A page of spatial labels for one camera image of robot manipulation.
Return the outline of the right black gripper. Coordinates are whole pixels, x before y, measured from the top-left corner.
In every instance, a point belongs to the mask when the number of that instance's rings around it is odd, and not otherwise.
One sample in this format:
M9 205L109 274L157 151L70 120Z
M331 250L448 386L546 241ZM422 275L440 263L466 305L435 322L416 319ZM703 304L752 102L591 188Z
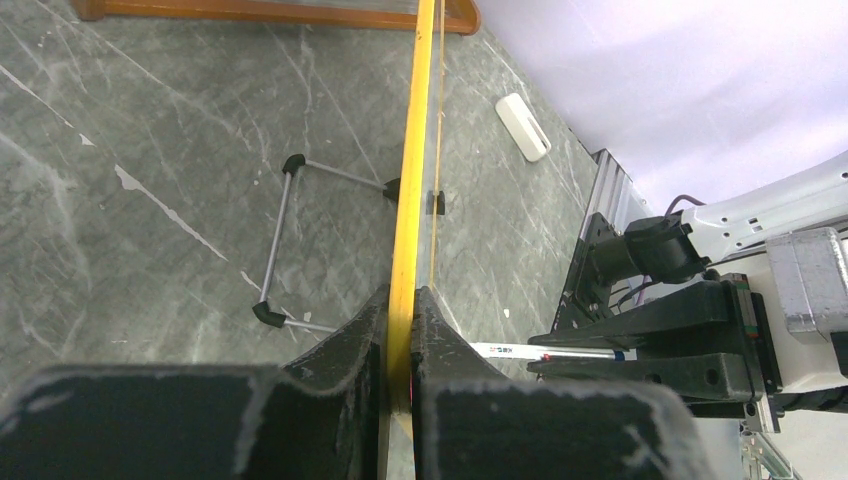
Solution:
M702 281L653 302L581 328L537 335L531 345L610 350L701 352L726 343L736 324L755 360L729 353L645 360L555 358L533 361L528 371L546 380L639 381L665 386L700 418L744 418L759 433L780 433L783 390L764 296L745 274Z

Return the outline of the white blue marker pen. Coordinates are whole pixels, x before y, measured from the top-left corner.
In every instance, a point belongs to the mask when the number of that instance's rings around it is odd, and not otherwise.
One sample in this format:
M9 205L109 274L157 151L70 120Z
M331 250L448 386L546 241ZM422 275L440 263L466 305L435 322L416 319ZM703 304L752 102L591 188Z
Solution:
M572 348L527 344L473 342L470 346L483 358L547 361L555 358L637 360L635 351L603 348Z

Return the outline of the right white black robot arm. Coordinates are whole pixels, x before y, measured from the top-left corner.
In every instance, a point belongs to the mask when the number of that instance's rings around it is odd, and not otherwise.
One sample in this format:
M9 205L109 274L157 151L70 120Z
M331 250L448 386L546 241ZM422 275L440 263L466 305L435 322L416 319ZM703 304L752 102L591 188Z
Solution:
M625 175L599 172L541 380L647 381L700 418L777 432L790 411L847 410L847 157L707 204L679 195L626 221Z

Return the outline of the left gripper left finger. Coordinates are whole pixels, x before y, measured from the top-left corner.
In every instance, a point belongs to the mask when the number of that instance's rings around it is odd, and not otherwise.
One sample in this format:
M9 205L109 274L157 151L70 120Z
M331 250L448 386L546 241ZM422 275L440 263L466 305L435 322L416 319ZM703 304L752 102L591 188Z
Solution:
M5 479L381 479L388 290L286 365L68 365L1 408Z

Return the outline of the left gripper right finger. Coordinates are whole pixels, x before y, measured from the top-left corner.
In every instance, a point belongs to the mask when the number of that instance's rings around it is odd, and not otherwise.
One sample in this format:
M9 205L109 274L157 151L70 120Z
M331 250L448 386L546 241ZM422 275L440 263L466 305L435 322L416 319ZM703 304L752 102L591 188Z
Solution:
M428 288L411 330L420 479L711 479L692 416L668 388L514 380L445 320Z

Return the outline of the yellow framed whiteboard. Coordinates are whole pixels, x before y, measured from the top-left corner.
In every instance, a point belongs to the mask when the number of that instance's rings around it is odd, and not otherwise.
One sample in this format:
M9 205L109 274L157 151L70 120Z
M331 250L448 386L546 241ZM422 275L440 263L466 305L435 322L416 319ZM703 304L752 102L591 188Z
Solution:
M417 292L433 282L447 33L443 1L421 1L406 117L388 297L386 373L392 415L388 479L413 479L412 341Z

